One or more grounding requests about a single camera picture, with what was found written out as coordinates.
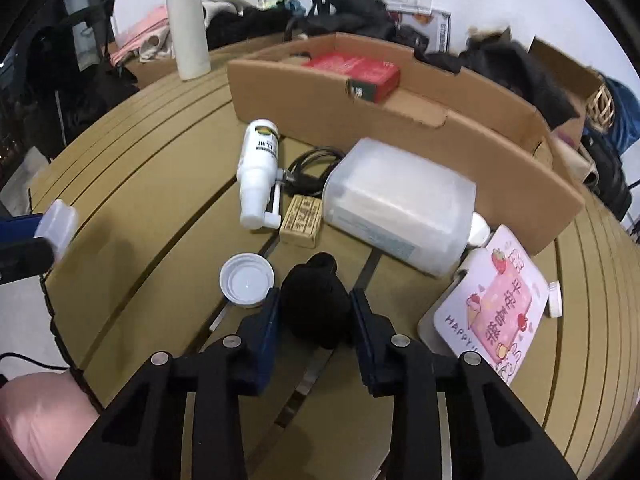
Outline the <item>small white jar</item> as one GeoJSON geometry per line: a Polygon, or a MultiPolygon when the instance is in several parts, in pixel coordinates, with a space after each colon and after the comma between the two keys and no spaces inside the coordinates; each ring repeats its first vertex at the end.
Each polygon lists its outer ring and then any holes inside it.
{"type": "Polygon", "coordinates": [[[468,246],[483,247],[491,237],[491,228],[486,220],[476,211],[472,214],[471,227],[468,237],[468,246]]]}

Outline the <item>pink cushion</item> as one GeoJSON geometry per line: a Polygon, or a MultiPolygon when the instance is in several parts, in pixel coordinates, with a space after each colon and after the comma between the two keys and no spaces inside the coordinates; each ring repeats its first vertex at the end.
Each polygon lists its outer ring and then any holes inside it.
{"type": "Polygon", "coordinates": [[[1,428],[40,478],[56,478],[97,419],[69,372],[28,374],[1,387],[1,428]]]}

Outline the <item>small white bottle cap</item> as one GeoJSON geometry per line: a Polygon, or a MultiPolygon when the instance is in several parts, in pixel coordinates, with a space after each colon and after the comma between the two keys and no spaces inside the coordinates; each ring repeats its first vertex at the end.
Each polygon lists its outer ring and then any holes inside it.
{"type": "Polygon", "coordinates": [[[562,289],[559,281],[549,283],[548,315],[560,318],[563,315],[562,289]]]}

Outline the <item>brown cardboard tray box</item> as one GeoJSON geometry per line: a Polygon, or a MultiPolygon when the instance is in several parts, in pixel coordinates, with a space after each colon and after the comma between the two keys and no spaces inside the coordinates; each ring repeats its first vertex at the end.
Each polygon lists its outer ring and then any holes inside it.
{"type": "Polygon", "coordinates": [[[350,150],[372,138],[431,159],[477,185],[476,208],[491,226],[504,224],[532,255],[555,240],[585,206],[582,185],[532,104],[464,68],[448,73],[411,49],[363,36],[335,34],[278,44],[228,65],[236,116],[265,118],[292,139],[350,150]],[[344,53],[390,62],[399,86],[381,102],[360,98],[349,76],[285,60],[344,53]]]}

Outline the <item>translucent plastic container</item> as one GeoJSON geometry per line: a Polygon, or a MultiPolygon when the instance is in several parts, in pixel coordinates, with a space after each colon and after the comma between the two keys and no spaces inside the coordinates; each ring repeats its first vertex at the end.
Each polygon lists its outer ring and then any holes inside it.
{"type": "Polygon", "coordinates": [[[323,220],[416,270],[446,274],[471,232],[476,184],[396,146],[364,138],[330,173],[323,220]]]}

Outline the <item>white spray bottle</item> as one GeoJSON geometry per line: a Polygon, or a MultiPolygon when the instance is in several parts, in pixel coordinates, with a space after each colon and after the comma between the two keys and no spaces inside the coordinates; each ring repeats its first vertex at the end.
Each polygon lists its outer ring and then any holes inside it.
{"type": "Polygon", "coordinates": [[[245,129],[236,180],[240,186],[240,223],[245,229],[280,229],[283,171],[279,167],[280,133],[268,119],[245,129]]]}

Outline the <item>black clothing pile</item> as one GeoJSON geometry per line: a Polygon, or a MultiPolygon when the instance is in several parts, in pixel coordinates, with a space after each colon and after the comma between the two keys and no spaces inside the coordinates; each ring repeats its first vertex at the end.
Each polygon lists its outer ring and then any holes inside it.
{"type": "Polygon", "coordinates": [[[313,37],[347,32],[391,41],[412,50],[413,57],[449,73],[472,70],[500,84],[532,104],[551,129],[578,116],[578,111],[541,62],[516,41],[499,34],[469,39],[458,55],[430,52],[427,43],[409,27],[397,25],[383,0],[311,0],[310,11],[296,16],[280,0],[271,9],[249,6],[241,16],[221,11],[205,24],[207,47],[215,49],[282,32],[290,40],[299,30],[313,37]]]}

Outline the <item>white thermos bottle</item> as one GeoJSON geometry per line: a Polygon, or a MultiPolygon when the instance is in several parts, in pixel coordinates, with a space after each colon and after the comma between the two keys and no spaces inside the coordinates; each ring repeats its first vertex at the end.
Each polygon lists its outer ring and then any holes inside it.
{"type": "Polygon", "coordinates": [[[183,81],[204,76],[210,67],[202,0],[166,0],[178,74],[183,81]]]}

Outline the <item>pink happy birthday card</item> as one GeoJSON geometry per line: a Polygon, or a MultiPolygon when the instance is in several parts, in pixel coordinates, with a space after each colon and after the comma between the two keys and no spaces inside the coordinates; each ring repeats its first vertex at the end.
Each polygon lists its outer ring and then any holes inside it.
{"type": "Polygon", "coordinates": [[[441,356],[478,353],[510,384],[532,344],[549,284],[506,227],[471,250],[451,285],[418,323],[418,335],[441,356]]]}

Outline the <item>white jar lid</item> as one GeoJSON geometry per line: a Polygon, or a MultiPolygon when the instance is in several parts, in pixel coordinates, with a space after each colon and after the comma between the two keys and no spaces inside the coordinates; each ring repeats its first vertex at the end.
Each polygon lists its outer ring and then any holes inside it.
{"type": "Polygon", "coordinates": [[[224,296],[236,306],[259,306],[273,288],[274,271],[264,257],[244,252],[228,259],[219,273],[219,287],[224,296]]]}

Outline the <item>blue fabric bag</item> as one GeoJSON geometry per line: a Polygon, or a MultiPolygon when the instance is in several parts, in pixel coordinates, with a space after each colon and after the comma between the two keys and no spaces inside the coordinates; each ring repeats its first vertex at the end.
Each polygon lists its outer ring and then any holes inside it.
{"type": "Polygon", "coordinates": [[[608,132],[608,143],[622,156],[640,136],[639,101],[627,86],[621,82],[604,77],[605,87],[611,93],[614,102],[614,122],[608,132]]]}

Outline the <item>beige pink clothes heap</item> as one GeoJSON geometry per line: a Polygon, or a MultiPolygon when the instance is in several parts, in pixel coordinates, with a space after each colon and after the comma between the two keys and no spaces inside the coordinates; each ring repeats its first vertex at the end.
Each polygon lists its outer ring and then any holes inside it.
{"type": "MultiPolygon", "coordinates": [[[[238,15],[238,10],[229,1],[202,0],[205,10],[205,32],[213,18],[222,12],[238,15]]],[[[159,58],[172,56],[172,46],[166,4],[153,11],[148,17],[130,29],[122,38],[122,45],[112,55],[112,64],[124,62],[128,54],[134,54],[140,62],[151,63],[159,58]]]]}

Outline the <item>open brown cardboard box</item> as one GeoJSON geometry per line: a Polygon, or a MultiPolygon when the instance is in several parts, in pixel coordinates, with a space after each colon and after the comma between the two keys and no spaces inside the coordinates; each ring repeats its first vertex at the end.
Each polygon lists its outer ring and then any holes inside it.
{"type": "Polygon", "coordinates": [[[592,68],[582,66],[574,58],[538,37],[530,45],[529,53],[551,73],[578,114],[577,118],[572,118],[553,130],[556,136],[577,150],[586,123],[587,104],[601,88],[602,79],[592,68]]]}

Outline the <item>small tan soap box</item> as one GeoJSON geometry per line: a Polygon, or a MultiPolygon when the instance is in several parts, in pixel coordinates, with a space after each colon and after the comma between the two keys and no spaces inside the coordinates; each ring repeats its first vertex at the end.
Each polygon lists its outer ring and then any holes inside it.
{"type": "Polygon", "coordinates": [[[303,248],[315,248],[322,222],[322,199],[295,195],[279,230],[280,241],[303,248]]]}

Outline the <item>black sock bundle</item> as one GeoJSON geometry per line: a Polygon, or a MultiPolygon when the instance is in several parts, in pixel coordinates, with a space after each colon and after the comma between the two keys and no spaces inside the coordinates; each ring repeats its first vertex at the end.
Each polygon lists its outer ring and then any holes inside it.
{"type": "Polygon", "coordinates": [[[309,349],[353,347],[355,321],[349,294],[337,276],[337,262],[327,252],[299,263],[282,282],[279,326],[309,349]]]}

